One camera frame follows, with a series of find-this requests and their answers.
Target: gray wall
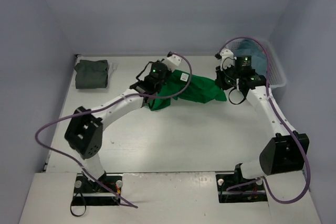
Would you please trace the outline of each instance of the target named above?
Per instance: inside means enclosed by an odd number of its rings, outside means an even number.
[[[0,0],[0,20],[0,223],[12,224],[47,154],[35,131],[59,116],[74,57],[45,0]]]
[[[214,53],[268,38],[289,0],[47,0],[76,53]]]
[[[335,40],[335,0],[291,0],[271,36],[288,78],[279,105],[310,137],[310,188],[324,224],[336,223]]]

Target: white label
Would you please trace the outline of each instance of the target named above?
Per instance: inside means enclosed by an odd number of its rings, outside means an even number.
[[[189,77],[189,74],[187,74],[187,73],[182,73],[182,74],[181,74],[181,80],[182,80],[182,81],[187,81],[187,80],[188,80],[188,77]]]

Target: dark gray fabric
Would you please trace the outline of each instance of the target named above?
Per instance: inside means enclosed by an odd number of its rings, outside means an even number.
[[[109,77],[108,70],[107,60],[80,60],[75,65],[76,89],[106,88]]]

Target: green cloth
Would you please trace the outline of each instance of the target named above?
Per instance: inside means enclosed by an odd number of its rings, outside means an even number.
[[[175,70],[169,77],[166,84],[162,87],[161,92],[158,94],[160,97],[172,95],[186,85],[186,81],[181,80],[181,75],[186,72]],[[175,100],[181,98],[192,102],[207,103],[211,100],[226,101],[226,95],[223,90],[215,85],[215,81],[206,77],[192,76],[190,85],[177,97]],[[156,99],[151,111],[160,110],[170,105],[170,99]]]
[[[109,64],[107,60],[80,60],[74,67],[76,89],[106,88],[108,84]]]

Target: folded dark cloth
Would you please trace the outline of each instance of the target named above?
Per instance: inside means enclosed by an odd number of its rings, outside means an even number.
[[[80,60],[75,65],[76,89],[106,88],[109,79],[107,60]]]
[[[186,81],[181,80],[182,75],[186,72],[175,70],[167,80],[166,84],[162,87],[158,96],[164,97],[166,95],[172,95],[186,85]],[[211,100],[226,101],[226,95],[223,90],[215,85],[215,81],[206,77],[192,76],[190,85],[177,97],[175,100],[181,98],[192,102],[207,103]],[[156,99],[153,104],[150,105],[151,111],[160,110],[170,105],[170,99]]]

